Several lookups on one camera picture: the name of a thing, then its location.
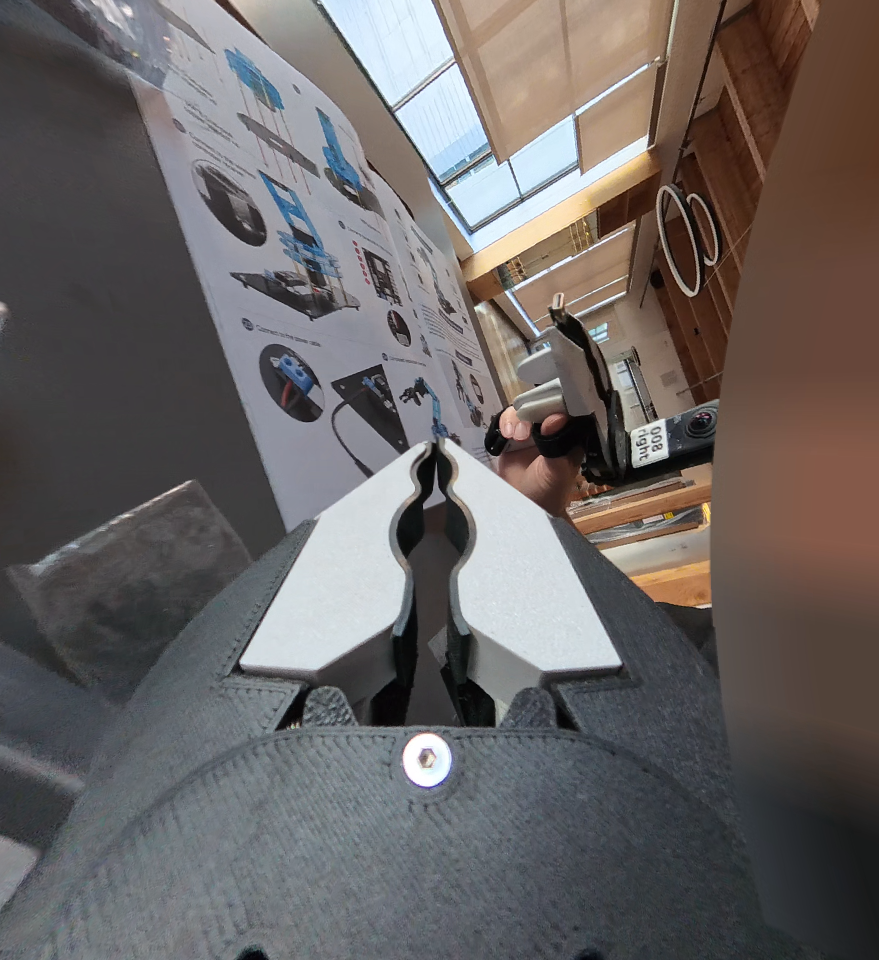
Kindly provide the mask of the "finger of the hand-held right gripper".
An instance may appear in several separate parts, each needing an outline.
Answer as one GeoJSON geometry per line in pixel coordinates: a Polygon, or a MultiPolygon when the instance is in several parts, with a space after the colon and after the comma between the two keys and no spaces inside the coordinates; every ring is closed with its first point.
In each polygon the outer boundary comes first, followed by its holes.
{"type": "Polygon", "coordinates": [[[592,383],[582,349],[581,322],[567,309],[550,317],[551,326],[537,338],[540,349],[516,366],[518,379],[531,385],[516,396],[516,414],[521,422],[532,425],[529,442],[539,449],[586,448],[582,414],[590,410],[587,390],[592,383]],[[570,419],[561,432],[543,437],[541,424],[553,414],[570,419]]]}
{"type": "Polygon", "coordinates": [[[580,324],[581,348],[592,387],[586,391],[589,410],[583,418],[582,435],[587,452],[625,451],[625,414],[620,392],[614,386],[609,365],[600,344],[580,324]]]}

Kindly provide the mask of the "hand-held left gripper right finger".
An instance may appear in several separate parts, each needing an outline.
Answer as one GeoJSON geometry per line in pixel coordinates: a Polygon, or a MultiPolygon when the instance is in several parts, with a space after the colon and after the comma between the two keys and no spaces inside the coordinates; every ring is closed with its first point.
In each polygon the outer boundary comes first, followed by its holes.
{"type": "Polygon", "coordinates": [[[516,694],[623,676],[561,534],[572,530],[449,440],[437,443],[449,579],[442,677],[459,722],[497,725],[516,694]]]}

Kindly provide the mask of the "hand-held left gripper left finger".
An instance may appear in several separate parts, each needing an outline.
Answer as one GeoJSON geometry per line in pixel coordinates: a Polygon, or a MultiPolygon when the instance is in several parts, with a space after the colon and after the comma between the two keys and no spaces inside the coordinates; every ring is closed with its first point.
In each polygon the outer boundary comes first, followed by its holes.
{"type": "Polygon", "coordinates": [[[317,516],[239,659],[243,673],[335,687],[366,723],[405,725],[419,650],[409,556],[437,453],[418,444],[317,516]]]}

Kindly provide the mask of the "dark grey desk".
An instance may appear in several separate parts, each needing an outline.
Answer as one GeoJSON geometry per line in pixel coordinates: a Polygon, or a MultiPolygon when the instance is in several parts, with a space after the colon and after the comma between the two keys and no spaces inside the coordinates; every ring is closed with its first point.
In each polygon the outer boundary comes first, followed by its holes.
{"type": "Polygon", "coordinates": [[[74,679],[8,568],[197,481],[286,530],[125,74],[0,2],[0,641],[74,679]]]}

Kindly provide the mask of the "person's right hand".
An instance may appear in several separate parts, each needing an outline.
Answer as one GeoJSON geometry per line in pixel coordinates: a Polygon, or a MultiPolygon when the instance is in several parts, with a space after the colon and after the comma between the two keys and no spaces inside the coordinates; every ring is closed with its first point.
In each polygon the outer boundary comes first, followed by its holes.
{"type": "MultiPolygon", "coordinates": [[[[540,425],[542,436],[562,432],[569,420],[568,414],[549,415],[540,425]]],[[[500,415],[499,429],[505,438],[525,442],[531,437],[532,426],[519,419],[513,406],[500,415]]],[[[504,452],[496,461],[496,472],[548,514],[575,527],[566,508],[577,489],[582,459],[580,448],[561,458],[545,458],[533,446],[504,452]]]]}

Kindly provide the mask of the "wooden table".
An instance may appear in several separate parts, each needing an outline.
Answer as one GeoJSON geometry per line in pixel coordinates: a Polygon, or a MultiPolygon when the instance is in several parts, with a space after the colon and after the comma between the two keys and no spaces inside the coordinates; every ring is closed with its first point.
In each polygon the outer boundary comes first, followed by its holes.
{"type": "Polygon", "coordinates": [[[567,507],[567,516],[584,535],[614,529],[660,516],[678,514],[710,502],[713,467],[700,465],[679,476],[601,496],[579,499],[567,507]]]}

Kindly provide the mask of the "beige roller blind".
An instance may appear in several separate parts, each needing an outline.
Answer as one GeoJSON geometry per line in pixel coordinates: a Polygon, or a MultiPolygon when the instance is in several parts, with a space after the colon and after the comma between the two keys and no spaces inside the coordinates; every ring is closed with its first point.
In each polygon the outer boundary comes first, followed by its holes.
{"type": "Polygon", "coordinates": [[[509,295],[530,321],[548,318],[555,294],[567,307],[587,308],[607,301],[628,287],[636,224],[610,234],[585,251],[542,270],[513,287],[509,295]]]}
{"type": "Polygon", "coordinates": [[[434,1],[497,162],[665,53],[672,1],[434,1]]]}

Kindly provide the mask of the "clear bag with red stripe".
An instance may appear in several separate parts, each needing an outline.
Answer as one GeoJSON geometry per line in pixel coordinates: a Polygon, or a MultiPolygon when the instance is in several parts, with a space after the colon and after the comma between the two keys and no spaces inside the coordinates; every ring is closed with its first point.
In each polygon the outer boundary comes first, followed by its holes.
{"type": "Polygon", "coordinates": [[[203,486],[190,480],[5,572],[81,684],[123,704],[252,560],[203,486]]]}

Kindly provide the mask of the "open instruction manual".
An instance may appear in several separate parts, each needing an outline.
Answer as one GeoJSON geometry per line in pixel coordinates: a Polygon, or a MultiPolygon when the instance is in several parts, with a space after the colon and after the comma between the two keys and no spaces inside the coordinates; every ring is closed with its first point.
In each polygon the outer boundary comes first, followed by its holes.
{"type": "Polygon", "coordinates": [[[216,2],[150,17],[137,100],[287,528],[421,442],[485,466],[500,398],[454,263],[347,114],[216,2]]]}

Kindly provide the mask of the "pile of small clear bags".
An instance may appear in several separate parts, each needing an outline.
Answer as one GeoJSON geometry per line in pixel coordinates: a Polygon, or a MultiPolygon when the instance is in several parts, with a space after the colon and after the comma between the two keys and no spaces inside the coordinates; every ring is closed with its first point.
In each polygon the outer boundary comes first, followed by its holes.
{"type": "Polygon", "coordinates": [[[84,790],[114,714],[0,641],[0,911],[84,790]]]}

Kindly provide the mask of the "black shiny plastic bag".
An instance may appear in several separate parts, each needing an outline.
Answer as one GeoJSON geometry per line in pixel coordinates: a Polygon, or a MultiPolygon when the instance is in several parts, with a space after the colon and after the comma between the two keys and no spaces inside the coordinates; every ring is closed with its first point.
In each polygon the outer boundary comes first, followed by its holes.
{"type": "Polygon", "coordinates": [[[98,53],[161,90],[173,25],[152,1],[35,1],[98,53]]]}

